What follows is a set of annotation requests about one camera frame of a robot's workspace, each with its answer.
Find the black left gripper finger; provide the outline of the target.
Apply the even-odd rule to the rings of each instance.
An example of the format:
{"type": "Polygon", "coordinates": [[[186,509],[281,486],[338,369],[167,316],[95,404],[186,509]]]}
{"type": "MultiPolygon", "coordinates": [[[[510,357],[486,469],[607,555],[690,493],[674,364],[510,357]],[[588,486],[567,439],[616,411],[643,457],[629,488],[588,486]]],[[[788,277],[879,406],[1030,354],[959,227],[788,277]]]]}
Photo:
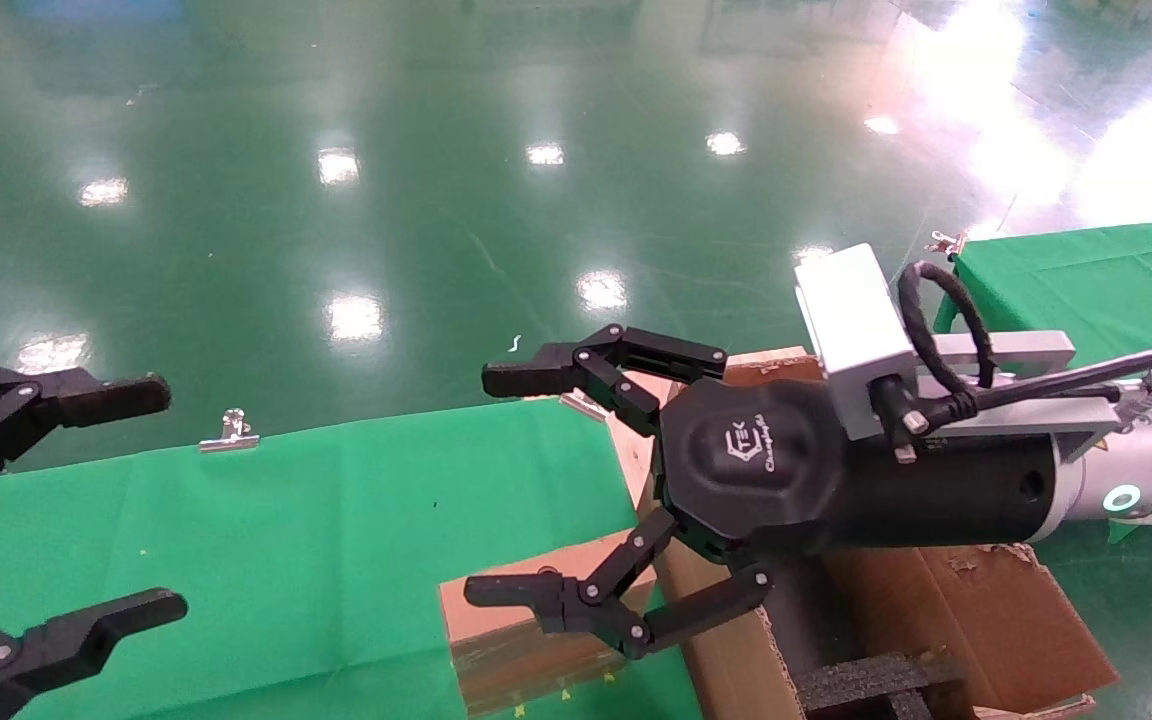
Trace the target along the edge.
{"type": "Polygon", "coordinates": [[[0,630],[0,719],[13,719],[40,694],[99,675],[129,635],[177,623],[189,611],[166,588],[65,612],[22,635],[0,630]]]}
{"type": "Polygon", "coordinates": [[[24,374],[0,366],[0,473],[56,429],[86,429],[164,414],[172,389],[147,373],[101,381],[86,369],[24,374]]]}

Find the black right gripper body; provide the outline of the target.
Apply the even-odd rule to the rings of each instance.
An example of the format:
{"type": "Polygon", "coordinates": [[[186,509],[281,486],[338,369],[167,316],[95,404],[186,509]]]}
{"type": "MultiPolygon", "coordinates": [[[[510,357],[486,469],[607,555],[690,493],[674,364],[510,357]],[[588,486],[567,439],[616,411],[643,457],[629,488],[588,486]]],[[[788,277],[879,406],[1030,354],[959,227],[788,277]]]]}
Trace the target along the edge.
{"type": "Polygon", "coordinates": [[[1056,480],[1047,435],[934,438],[900,462],[847,437],[823,382],[703,379],[658,416],[659,501],[713,561],[1030,541],[1056,480]]]}

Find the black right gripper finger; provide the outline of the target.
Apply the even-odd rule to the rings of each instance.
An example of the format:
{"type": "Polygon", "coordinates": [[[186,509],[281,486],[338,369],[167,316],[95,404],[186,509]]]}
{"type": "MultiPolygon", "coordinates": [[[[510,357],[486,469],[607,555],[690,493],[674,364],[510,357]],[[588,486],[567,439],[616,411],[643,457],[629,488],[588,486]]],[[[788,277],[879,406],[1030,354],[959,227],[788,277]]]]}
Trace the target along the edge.
{"type": "Polygon", "coordinates": [[[544,343],[529,361],[485,364],[483,391],[492,397],[532,397],[579,389],[627,429],[650,438],[659,432],[662,401],[626,373],[691,384],[722,378],[727,359],[722,348],[609,324],[579,342],[544,343]]]}
{"type": "Polygon", "coordinates": [[[586,632],[626,659],[639,660],[755,611],[771,592],[768,571],[751,564],[676,602],[646,614],[631,611],[623,600],[627,589],[664,553],[677,529],[675,515],[655,509],[585,579],[558,571],[473,575],[463,596],[480,609],[526,607],[543,632],[586,632]]]}

